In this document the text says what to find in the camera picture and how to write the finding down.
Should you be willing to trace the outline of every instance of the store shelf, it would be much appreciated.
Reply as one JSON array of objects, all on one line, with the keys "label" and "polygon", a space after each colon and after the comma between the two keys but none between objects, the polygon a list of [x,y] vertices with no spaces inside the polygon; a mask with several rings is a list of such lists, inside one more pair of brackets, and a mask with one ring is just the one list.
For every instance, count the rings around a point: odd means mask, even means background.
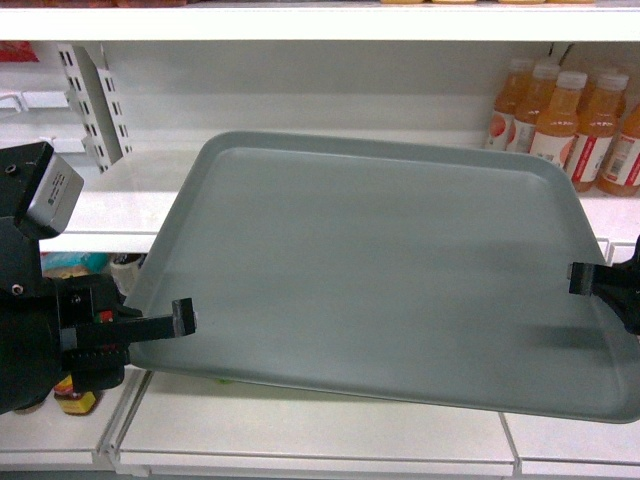
[{"label": "store shelf", "polygon": [[506,414],[523,475],[638,478],[640,422],[607,425]]},{"label": "store shelf", "polygon": [[118,471],[269,478],[510,476],[499,415],[154,373]]},{"label": "store shelf", "polygon": [[[88,182],[65,233],[40,242],[41,250],[148,252],[196,156],[195,151],[126,156]],[[640,198],[594,189],[580,200],[598,239],[635,244]]]},{"label": "store shelf", "polygon": [[205,1],[172,9],[3,9],[0,21],[3,40],[638,41],[640,1],[535,7]]},{"label": "store shelf", "polygon": [[142,370],[127,369],[125,381],[104,392],[86,417],[63,413],[52,393],[33,413],[0,416],[0,471],[112,470],[108,459],[112,426],[126,413],[143,376]]}]

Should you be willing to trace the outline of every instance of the bottle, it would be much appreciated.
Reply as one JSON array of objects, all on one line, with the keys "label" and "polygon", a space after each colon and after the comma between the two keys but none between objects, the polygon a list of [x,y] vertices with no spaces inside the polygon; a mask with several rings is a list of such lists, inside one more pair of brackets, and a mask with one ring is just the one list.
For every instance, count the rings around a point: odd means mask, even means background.
[{"label": "bottle", "polygon": [[380,0],[380,3],[394,4],[394,5],[413,5],[417,3],[424,3],[424,0]]},{"label": "bottle", "polygon": [[558,75],[549,106],[538,117],[529,153],[564,167],[578,131],[576,108],[586,83],[586,73],[568,71]]},{"label": "bottle", "polygon": [[[633,79],[632,75],[635,73],[636,64],[633,62],[621,62],[616,63],[616,68],[618,70],[618,73],[624,73],[625,75],[629,76],[629,83],[627,84],[627,88],[629,88]],[[622,92],[622,96],[620,97],[620,103],[618,104],[618,110],[616,111],[618,120],[622,118],[625,111],[627,110],[626,93],[627,91],[625,90],[624,92]]]},{"label": "bottle", "polygon": [[538,5],[545,1],[546,0],[498,0],[500,3],[507,3],[510,5]]},{"label": "bottle", "polygon": [[509,130],[516,112],[516,105],[527,91],[532,69],[533,60],[529,58],[514,58],[511,60],[509,76],[494,102],[489,136],[484,148],[504,150],[507,147]]},{"label": "bottle", "polygon": [[0,8],[46,7],[44,0],[0,0]]},{"label": "bottle", "polygon": [[553,63],[538,63],[533,69],[527,94],[516,108],[509,131],[507,152],[529,153],[538,116],[549,106],[559,73],[560,66]]},{"label": "bottle", "polygon": [[597,187],[618,197],[631,197],[640,190],[640,104],[622,125]]},{"label": "bottle", "polygon": [[186,4],[187,0],[116,0],[119,7],[131,8],[182,7]]},{"label": "bottle", "polygon": [[596,65],[591,69],[591,72],[587,77],[587,84],[584,86],[584,90],[582,91],[582,97],[580,97],[580,102],[578,102],[578,115],[587,109],[587,106],[591,101],[591,97],[593,97],[593,92],[596,90],[596,84],[598,83],[600,75],[607,73],[618,73],[618,69],[608,65]]},{"label": "bottle", "polygon": [[66,8],[107,8],[115,6],[115,0],[58,0],[58,7]]},{"label": "bottle", "polygon": [[589,105],[578,115],[578,137],[566,164],[567,174],[578,192],[586,192],[596,181],[618,129],[616,110],[628,81],[627,75],[601,74]]}]

